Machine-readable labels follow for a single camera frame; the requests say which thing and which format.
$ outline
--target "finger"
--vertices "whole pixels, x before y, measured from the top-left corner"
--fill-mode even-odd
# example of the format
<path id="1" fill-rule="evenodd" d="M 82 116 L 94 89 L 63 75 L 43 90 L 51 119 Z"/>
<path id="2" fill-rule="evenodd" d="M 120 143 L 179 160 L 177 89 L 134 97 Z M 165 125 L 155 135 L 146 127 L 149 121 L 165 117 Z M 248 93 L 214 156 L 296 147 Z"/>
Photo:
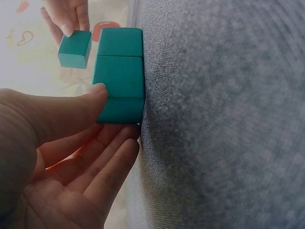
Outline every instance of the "finger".
<path id="1" fill-rule="evenodd" d="M 82 145 L 92 140 L 102 129 L 101 124 L 94 124 L 90 128 L 73 136 L 48 142 L 39 147 L 45 167 L 48 168 L 73 154 Z"/>
<path id="2" fill-rule="evenodd" d="M 61 0 L 43 0 L 43 6 L 48 12 L 51 20 L 61 29 L 61 31 L 70 37 L 74 31 L 73 22 L 68 11 Z"/>
<path id="3" fill-rule="evenodd" d="M 78 23 L 76 8 L 75 7 L 70 8 L 69 9 L 69 14 L 70 14 L 71 19 L 73 21 L 74 29 L 75 30 L 80 30 L 80 25 Z"/>
<path id="4" fill-rule="evenodd" d="M 94 178 L 84 191 L 101 212 L 107 215 L 124 180 L 130 172 L 139 152 L 139 144 L 128 139 L 115 153 L 109 163 Z"/>
<path id="5" fill-rule="evenodd" d="M 80 30 L 88 31 L 90 29 L 89 14 L 88 14 L 88 1 L 76 8 L 78 23 Z"/>
<path id="6" fill-rule="evenodd" d="M 28 141 L 36 148 L 92 126 L 107 100 L 105 85 L 101 83 L 91 87 L 90 94 L 78 97 L 33 96 L 8 89 L 0 95 L 15 120 L 18 118 L 20 128 L 29 132 Z"/>
<path id="7" fill-rule="evenodd" d="M 44 7 L 41 8 L 41 16 L 47 23 L 49 30 L 50 30 L 53 38 L 55 39 L 56 43 L 58 45 L 60 45 L 62 36 L 63 36 L 61 29 L 54 22 L 52 22 L 48 12 L 46 11 L 46 9 Z"/>
<path id="8" fill-rule="evenodd" d="M 127 139 L 137 140 L 140 135 L 140 128 L 138 125 L 130 125 L 123 128 L 119 134 L 110 142 L 110 144 L 105 148 L 102 154 L 93 162 L 92 165 L 88 167 L 81 175 L 76 177 L 69 185 L 68 188 L 77 192 L 84 192 L 89 186 L 92 180 L 97 176 L 97 174 L 106 166 L 106 164 L 111 160 L 115 152 L 121 147 L 121 145 Z"/>
<path id="9" fill-rule="evenodd" d="M 105 124 L 95 139 L 71 157 L 50 167 L 49 173 L 63 185 L 67 185 L 104 151 L 122 128 L 123 125 Z"/>

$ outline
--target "red shape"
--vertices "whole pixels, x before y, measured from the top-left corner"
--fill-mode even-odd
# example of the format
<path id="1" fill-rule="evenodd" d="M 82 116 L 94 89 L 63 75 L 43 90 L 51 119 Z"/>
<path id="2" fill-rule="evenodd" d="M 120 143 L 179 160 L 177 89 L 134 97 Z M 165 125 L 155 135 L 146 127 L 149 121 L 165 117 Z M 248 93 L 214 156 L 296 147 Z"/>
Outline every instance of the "red shape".
<path id="1" fill-rule="evenodd" d="M 22 40 L 17 43 L 17 46 L 22 46 L 33 40 L 34 34 L 30 31 L 25 31 L 22 34 Z"/>
<path id="2" fill-rule="evenodd" d="M 102 21 L 102 22 L 97 23 L 94 26 L 94 30 L 92 33 L 92 40 L 95 42 L 98 42 L 100 39 L 101 30 L 103 28 L 109 28 L 109 27 L 120 27 L 120 25 L 113 21 Z"/>
<path id="3" fill-rule="evenodd" d="M 20 6 L 18 7 L 16 13 L 24 12 L 30 4 L 27 1 L 21 1 Z"/>

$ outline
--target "teal wooden cube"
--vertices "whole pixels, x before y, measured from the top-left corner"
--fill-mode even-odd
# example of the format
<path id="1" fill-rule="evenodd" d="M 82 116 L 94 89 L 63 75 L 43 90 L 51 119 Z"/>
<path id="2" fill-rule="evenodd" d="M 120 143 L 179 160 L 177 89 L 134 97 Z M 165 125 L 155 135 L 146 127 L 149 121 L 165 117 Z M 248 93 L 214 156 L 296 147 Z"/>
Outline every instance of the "teal wooden cube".
<path id="1" fill-rule="evenodd" d="M 143 58 L 142 30 L 137 28 L 102 29 L 98 55 Z"/>
<path id="2" fill-rule="evenodd" d="M 71 37 L 64 36 L 58 51 L 61 66 L 86 69 L 90 50 L 90 31 L 74 31 Z"/>
<path id="3" fill-rule="evenodd" d="M 139 57 L 97 56 L 92 84 L 104 83 L 108 100 L 97 122 L 140 123 L 145 90 Z"/>

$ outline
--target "stacked blocks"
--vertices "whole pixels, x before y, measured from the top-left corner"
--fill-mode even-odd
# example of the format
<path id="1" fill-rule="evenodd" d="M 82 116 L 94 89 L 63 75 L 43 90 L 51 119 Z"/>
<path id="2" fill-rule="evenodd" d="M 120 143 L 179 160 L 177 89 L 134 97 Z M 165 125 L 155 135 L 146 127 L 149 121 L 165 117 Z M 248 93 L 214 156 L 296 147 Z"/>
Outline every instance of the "stacked blocks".
<path id="1" fill-rule="evenodd" d="M 64 36 L 58 51 L 61 66 L 86 69 L 90 50 L 90 31 L 74 31 L 71 37 Z"/>
<path id="2" fill-rule="evenodd" d="M 108 100 L 98 122 L 140 123 L 145 101 L 142 30 L 104 28 L 92 84 L 104 83 Z"/>

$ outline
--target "patterned fabric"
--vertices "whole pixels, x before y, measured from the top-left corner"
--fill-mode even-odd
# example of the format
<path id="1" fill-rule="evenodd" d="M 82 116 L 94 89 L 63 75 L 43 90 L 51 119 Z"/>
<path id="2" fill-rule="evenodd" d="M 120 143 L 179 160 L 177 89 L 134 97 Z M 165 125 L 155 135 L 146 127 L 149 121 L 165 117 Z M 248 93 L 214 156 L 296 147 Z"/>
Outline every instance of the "patterned fabric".
<path id="1" fill-rule="evenodd" d="M 143 0 L 131 229 L 305 227 L 305 2 Z"/>

